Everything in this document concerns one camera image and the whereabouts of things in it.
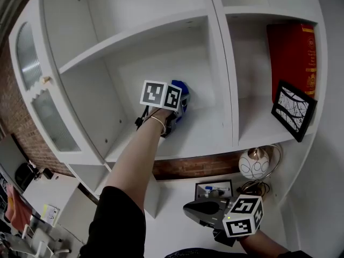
fiducial marker cube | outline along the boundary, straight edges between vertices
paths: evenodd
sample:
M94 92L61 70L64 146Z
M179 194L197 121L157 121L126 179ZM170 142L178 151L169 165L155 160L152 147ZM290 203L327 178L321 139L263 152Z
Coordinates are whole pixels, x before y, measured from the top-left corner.
M262 197L240 195L222 220L227 237L255 234L263 215Z
M182 89L166 82L145 80L140 104L178 111Z

glass panel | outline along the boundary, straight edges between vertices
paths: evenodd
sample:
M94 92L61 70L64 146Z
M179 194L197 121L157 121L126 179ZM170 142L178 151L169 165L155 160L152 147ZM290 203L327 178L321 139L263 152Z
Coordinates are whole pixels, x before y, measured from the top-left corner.
M42 70L37 58L32 30L29 23L25 23L19 31L17 57L26 90L29 90L42 76Z
M69 133L48 91L44 91L32 102L32 105L45 130L59 151L80 151L79 146Z

cabinet door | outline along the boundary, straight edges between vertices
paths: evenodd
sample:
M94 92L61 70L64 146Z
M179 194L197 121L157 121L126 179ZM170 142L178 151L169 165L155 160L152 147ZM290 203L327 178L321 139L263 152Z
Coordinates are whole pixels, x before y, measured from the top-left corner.
M30 0L10 34L13 68L26 107L61 162L103 164L66 96L44 23L42 0Z

table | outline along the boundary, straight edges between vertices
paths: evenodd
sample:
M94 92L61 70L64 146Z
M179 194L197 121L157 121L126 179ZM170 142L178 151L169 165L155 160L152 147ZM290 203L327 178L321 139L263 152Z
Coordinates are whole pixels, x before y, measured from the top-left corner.
M40 215L45 204L58 208L60 212L53 227L59 223L86 243L97 206L77 188L78 185L78 179L55 173L51 180L44 176L33 180L23 196Z

red book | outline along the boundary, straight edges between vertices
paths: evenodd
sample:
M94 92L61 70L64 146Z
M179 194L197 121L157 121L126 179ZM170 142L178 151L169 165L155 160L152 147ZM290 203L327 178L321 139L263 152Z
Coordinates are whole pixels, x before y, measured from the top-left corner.
M268 25L273 102L280 80L314 97L317 53L314 29L308 24Z

